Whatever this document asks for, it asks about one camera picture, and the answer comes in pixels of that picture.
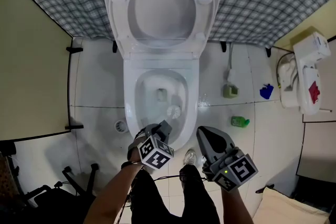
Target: black strap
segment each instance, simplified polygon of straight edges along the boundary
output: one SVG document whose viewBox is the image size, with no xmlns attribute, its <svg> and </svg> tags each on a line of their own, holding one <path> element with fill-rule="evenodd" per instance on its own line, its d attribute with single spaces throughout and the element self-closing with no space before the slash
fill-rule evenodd
<svg viewBox="0 0 336 224">
<path fill-rule="evenodd" d="M 142 164 L 143 165 L 142 162 L 125 162 L 121 165 L 121 169 L 123 169 L 124 167 L 129 166 L 131 164 Z"/>
</svg>

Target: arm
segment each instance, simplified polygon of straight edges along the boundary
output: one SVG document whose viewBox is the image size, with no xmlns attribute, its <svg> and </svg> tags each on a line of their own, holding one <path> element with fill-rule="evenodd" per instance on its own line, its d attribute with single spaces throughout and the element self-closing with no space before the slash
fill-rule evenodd
<svg viewBox="0 0 336 224">
<path fill-rule="evenodd" d="M 224 223 L 226 224 L 253 224 L 244 202 L 236 189 L 232 193 L 222 190 Z"/>
<path fill-rule="evenodd" d="M 130 161 L 137 162 L 139 160 L 138 150 L 133 150 Z M 142 166 L 132 164 L 117 173 L 92 203 L 84 224 L 114 223 L 118 212 L 124 205 L 129 188 Z"/>
</svg>

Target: wire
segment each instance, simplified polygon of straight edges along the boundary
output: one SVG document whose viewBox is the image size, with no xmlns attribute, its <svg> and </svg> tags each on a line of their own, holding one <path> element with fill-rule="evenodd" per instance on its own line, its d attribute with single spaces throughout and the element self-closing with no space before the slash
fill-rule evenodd
<svg viewBox="0 0 336 224">
<path fill-rule="evenodd" d="M 180 177 L 180 176 L 187 176 L 187 175 L 162 176 L 162 177 L 159 177 L 159 178 L 155 179 L 154 181 L 163 180 L 163 179 L 172 178 L 172 177 Z M 208 181 L 208 179 L 206 179 L 205 177 L 201 177 L 201 179 L 204 180 L 204 181 Z"/>
<path fill-rule="evenodd" d="M 291 52 L 289 52 L 289 53 L 287 53 L 287 54 L 282 55 L 282 56 L 280 57 L 278 63 L 277 63 L 276 74 L 277 74 L 277 83 L 278 83 L 278 88 L 279 88 L 279 89 L 281 88 L 281 84 L 280 84 L 280 82 L 279 82 L 279 71 L 278 71 L 279 64 L 280 64 L 281 60 L 283 59 L 283 57 L 285 57 L 285 56 L 287 56 L 287 55 L 290 55 L 290 54 L 294 54 L 294 52 L 291 51 Z"/>
<path fill-rule="evenodd" d="M 230 54 L 229 54 L 229 66 L 230 66 L 230 69 L 232 69 L 232 52 L 233 52 L 233 43 L 232 42 L 230 43 L 229 51 L 230 51 Z"/>
<path fill-rule="evenodd" d="M 291 50 L 287 50 L 287 49 L 276 47 L 276 46 L 273 46 L 272 48 L 275 48 L 275 49 L 278 49 L 278 50 L 283 50 L 283 51 L 286 51 L 286 52 L 292 52 Z"/>
</svg>

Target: wall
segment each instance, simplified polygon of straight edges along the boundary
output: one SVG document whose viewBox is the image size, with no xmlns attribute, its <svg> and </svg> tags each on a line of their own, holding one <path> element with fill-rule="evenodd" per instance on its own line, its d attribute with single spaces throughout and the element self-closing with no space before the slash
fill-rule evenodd
<svg viewBox="0 0 336 224">
<path fill-rule="evenodd" d="M 295 37 L 311 27 L 316 28 L 327 39 L 336 36 L 336 0 L 329 0 L 296 28 L 275 42 L 274 46 L 292 50 Z"/>
<path fill-rule="evenodd" d="M 306 123 L 298 175 L 336 183 L 336 122 Z"/>
<path fill-rule="evenodd" d="M 65 131 L 71 40 L 32 0 L 0 0 L 0 140 Z"/>
</svg>

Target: shoe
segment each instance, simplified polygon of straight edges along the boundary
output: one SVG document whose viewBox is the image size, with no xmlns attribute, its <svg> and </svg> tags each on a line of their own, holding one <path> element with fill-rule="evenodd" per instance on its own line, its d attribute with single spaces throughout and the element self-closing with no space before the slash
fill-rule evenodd
<svg viewBox="0 0 336 224">
<path fill-rule="evenodd" d="M 184 156 L 183 165 L 196 165 L 197 157 L 194 150 L 188 150 Z"/>
</svg>

